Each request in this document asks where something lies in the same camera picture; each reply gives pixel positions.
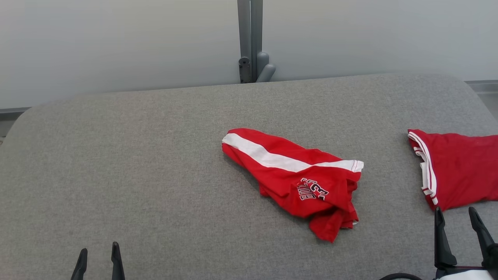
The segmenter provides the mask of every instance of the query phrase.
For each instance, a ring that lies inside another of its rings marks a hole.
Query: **black cable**
[[[394,280],[394,279],[422,280],[421,278],[408,273],[393,273],[382,277],[380,280]]]

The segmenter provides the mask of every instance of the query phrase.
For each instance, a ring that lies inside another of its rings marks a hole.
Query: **red shirt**
[[[310,228],[317,237],[333,242],[339,228],[352,228],[358,221],[351,194],[363,162],[341,160],[251,129],[228,131],[222,149],[259,181],[261,195],[291,215],[313,215]]]
[[[498,200],[498,136],[408,130],[408,138],[422,157],[422,190],[432,210]]]

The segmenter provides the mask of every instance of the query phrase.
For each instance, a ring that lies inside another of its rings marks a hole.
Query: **gray padded table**
[[[248,127],[365,162],[360,222],[318,240],[221,150]],[[498,124],[462,81],[382,74],[80,95],[24,113],[0,146],[0,278],[432,279],[433,212],[408,128],[472,136]],[[474,205],[498,237],[497,202]],[[467,208],[445,212],[460,265],[481,254]]]

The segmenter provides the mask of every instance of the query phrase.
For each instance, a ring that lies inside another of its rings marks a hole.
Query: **white wall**
[[[0,109],[239,82],[235,0],[2,0]]]
[[[393,71],[498,79],[496,0],[266,0],[275,80]]]
[[[498,79],[496,0],[265,0],[273,81],[393,71]],[[2,0],[0,109],[238,83],[236,0]]]

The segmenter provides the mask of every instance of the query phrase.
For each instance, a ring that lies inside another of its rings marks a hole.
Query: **white trim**
[[[337,167],[352,172],[361,172],[364,165],[363,162],[359,160],[340,160],[334,162],[307,164],[300,160],[286,157],[284,155],[271,153],[267,151],[263,146],[242,138],[235,133],[227,134],[223,138],[222,142],[247,154],[264,167],[275,167],[291,172],[300,172],[312,166]]]
[[[408,137],[415,141],[420,148],[415,150],[415,154],[422,158],[424,161],[420,164],[420,168],[422,168],[422,189],[424,190],[425,195],[430,195],[432,198],[432,203],[437,205],[438,200],[436,198],[437,191],[437,180],[436,174],[434,173],[434,169],[432,168],[431,155],[429,153],[429,148],[424,143],[424,141],[414,132],[409,132]]]

